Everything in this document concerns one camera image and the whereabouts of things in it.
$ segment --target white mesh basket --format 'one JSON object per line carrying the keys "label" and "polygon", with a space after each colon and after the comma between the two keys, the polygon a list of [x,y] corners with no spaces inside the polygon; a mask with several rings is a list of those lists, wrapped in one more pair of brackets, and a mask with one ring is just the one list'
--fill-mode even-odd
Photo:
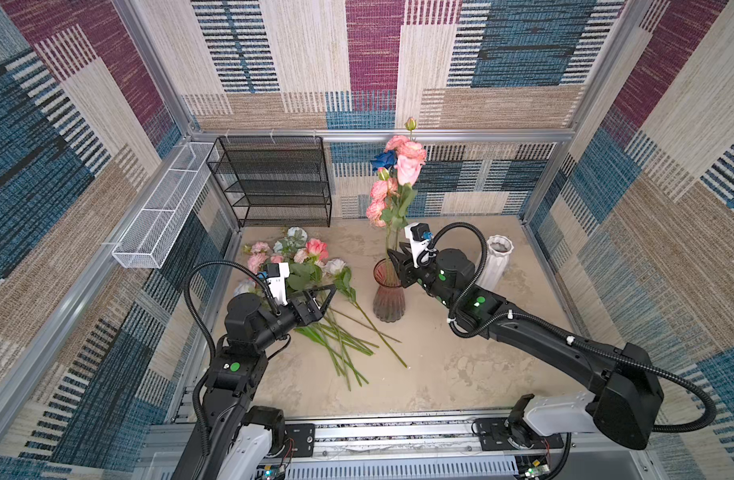
{"label": "white mesh basket", "polygon": [[190,142],[164,173],[148,201],[113,249],[124,268],[161,268],[209,178],[210,143]]}

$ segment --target blue rose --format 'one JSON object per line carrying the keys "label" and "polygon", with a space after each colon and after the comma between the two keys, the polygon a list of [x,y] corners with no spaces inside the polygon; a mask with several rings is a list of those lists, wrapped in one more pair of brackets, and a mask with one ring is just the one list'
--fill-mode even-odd
{"label": "blue rose", "polygon": [[375,155],[374,160],[370,160],[370,163],[372,163],[373,172],[378,171],[380,167],[391,168],[396,165],[396,152],[389,150],[384,154]]}

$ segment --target beige table surface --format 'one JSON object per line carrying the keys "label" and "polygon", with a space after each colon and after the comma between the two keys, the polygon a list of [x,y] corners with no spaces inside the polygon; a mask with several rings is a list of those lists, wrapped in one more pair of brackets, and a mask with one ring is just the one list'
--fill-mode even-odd
{"label": "beige table surface", "polygon": [[[533,254],[515,216],[458,216],[413,219],[430,225],[433,232],[453,221],[478,226],[485,236],[505,235],[514,242],[514,252],[496,293],[527,312],[571,330],[545,275]],[[366,220],[332,219],[329,228],[309,227],[309,237],[327,242],[330,257],[341,257],[353,270],[352,286],[359,304],[372,313],[377,283],[372,277],[374,264],[384,254],[384,229]],[[263,240],[273,245],[281,236],[279,227],[249,227],[242,243]],[[460,248],[471,261],[478,258],[478,241],[471,232],[451,230],[439,241],[441,250]],[[237,261],[246,264],[247,256]],[[234,270],[223,300],[214,337],[225,333],[223,319],[233,291],[246,276]],[[292,344],[271,360],[257,390],[256,405],[281,408],[287,417],[325,416],[359,413],[415,412],[423,410],[510,407],[525,393],[561,395],[581,390],[580,384],[541,360],[503,343],[481,337],[460,339],[450,332],[447,310],[429,298],[419,286],[406,289],[407,312],[396,323],[380,322],[376,327],[399,340],[396,351],[410,368],[405,369],[385,346],[372,357],[353,352],[356,368],[369,385],[359,387],[352,378],[352,391],[345,380],[335,375],[326,350],[298,333]],[[338,293],[335,308],[364,319]],[[343,328],[354,336],[381,344],[377,334],[359,324],[338,317]],[[270,347],[274,351],[280,342]]]}

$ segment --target black mesh shelf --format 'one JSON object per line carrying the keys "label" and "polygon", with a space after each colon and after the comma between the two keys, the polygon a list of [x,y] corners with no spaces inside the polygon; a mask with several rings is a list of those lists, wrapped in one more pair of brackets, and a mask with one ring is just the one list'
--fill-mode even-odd
{"label": "black mesh shelf", "polygon": [[220,137],[208,162],[240,225],[329,226],[332,192],[319,137]]}

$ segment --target pink glass vase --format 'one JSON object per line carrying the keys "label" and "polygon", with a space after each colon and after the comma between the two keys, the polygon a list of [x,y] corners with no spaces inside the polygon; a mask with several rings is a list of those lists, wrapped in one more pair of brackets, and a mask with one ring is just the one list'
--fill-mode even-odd
{"label": "pink glass vase", "polygon": [[394,272],[394,265],[382,259],[374,266],[372,274],[378,282],[378,292],[372,300],[372,312],[384,322],[399,320],[407,309],[407,304],[404,302],[404,289]]}

